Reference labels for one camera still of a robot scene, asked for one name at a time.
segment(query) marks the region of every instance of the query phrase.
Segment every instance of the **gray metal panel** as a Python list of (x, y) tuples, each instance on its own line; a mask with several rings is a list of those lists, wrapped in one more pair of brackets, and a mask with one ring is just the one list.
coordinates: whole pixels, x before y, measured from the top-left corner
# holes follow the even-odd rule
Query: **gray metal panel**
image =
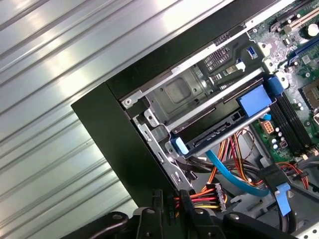
[(0, 238), (132, 214), (70, 104), (231, 1), (0, 1)]

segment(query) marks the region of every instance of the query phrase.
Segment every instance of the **motherboard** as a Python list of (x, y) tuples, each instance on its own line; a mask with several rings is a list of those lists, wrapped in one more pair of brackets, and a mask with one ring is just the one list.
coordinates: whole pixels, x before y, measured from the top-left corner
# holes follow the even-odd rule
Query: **motherboard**
[(265, 61), (289, 82), (271, 106), (271, 119), (254, 128), (276, 162), (318, 155), (319, 0), (296, 1), (248, 32), (270, 49)]

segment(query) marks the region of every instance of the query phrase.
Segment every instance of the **black dimm slot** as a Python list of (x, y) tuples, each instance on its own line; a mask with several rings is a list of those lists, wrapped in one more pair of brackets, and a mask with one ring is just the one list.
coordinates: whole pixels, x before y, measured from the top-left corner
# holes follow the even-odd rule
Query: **black dimm slot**
[(288, 147), (291, 149), (292, 152), (298, 154), (303, 147), (300, 144), (300, 142), (296, 139), (295, 133), (291, 129), (287, 120), (285, 119), (285, 116), (283, 115), (279, 106), (277, 105), (277, 103), (274, 103), (270, 106), (270, 109), (271, 114), (273, 116), (273, 120), (283, 133), (283, 136), (287, 141)]
[(283, 93), (283, 96), (278, 98), (279, 106), (282, 110), (287, 114), (288, 122), (291, 124), (292, 128), (295, 130), (296, 135), (300, 139), (302, 145), (304, 147), (308, 147), (312, 145), (311, 139), (305, 130), (303, 124), (301, 123), (298, 115), (294, 111), (293, 107), (291, 106), (287, 96)]

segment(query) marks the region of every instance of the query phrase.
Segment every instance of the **blue plastic latch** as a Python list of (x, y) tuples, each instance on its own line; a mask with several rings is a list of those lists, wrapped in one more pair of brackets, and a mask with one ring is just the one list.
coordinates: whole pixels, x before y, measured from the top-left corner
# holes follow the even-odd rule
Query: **blue plastic latch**
[(186, 147), (186, 145), (184, 144), (183, 140), (181, 140), (180, 137), (172, 139), (171, 142), (172, 142), (174, 148), (178, 152), (180, 152), (180, 153), (182, 153), (184, 155), (189, 153), (188, 148)]
[(271, 114), (265, 114), (265, 115), (263, 116), (263, 120), (268, 120), (268, 121), (270, 121), (270, 120), (271, 120)]
[(248, 117), (253, 116), (272, 103), (263, 85), (257, 86), (239, 97), (237, 101)]
[(274, 96), (281, 95), (284, 92), (284, 87), (276, 76), (266, 80), (265, 87), (267, 88), (268, 92)]
[(286, 192), (290, 190), (290, 185), (288, 183), (283, 183), (276, 188), (278, 190), (275, 192), (275, 198), (282, 215), (285, 216), (291, 211), (286, 194)]

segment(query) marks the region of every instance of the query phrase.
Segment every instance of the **green circuit board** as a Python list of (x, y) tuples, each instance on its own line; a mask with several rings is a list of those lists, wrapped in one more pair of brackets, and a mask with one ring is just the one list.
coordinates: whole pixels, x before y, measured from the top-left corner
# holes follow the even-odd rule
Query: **green circuit board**
[[(278, 16), (281, 16), (286, 11), (294, 8), (300, 1), (296, 1), (286, 9), (278, 12), (265, 22), (259, 24), (254, 29), (248, 32), (251, 39), (256, 42), (262, 42), (271, 45), (271, 53), (267, 57), (270, 59), (278, 71), (282, 72), (286, 79), (289, 81), (289, 87), (285, 89), (285, 94), (292, 105), (301, 103), (304, 110), (300, 107), (295, 107), (295, 111), (304, 125), (307, 133), (309, 134), (312, 142), (315, 145), (319, 144), (319, 125), (314, 121), (314, 112), (305, 102), (301, 93), (302, 87), (319, 79), (319, 44), (309, 48), (305, 53), (297, 59), (297, 66), (287, 67), (287, 56), (289, 56), (296, 49), (300, 48), (303, 44), (309, 41), (305, 33), (305, 28), (312, 23), (319, 23), (319, 15), (313, 17), (298, 29), (285, 33), (285, 31), (270, 31), (271, 25), (275, 22)], [(299, 14), (304, 16), (314, 9), (319, 7), (319, 0), (313, 1), (311, 4), (299, 10)], [(280, 148), (277, 150), (272, 149), (271, 140), (276, 136), (273, 134), (264, 133), (258, 122), (255, 122), (254, 127), (258, 134), (261, 136), (265, 145), (270, 149), (270, 153), (276, 162), (291, 161), (295, 159), (290, 150)]]

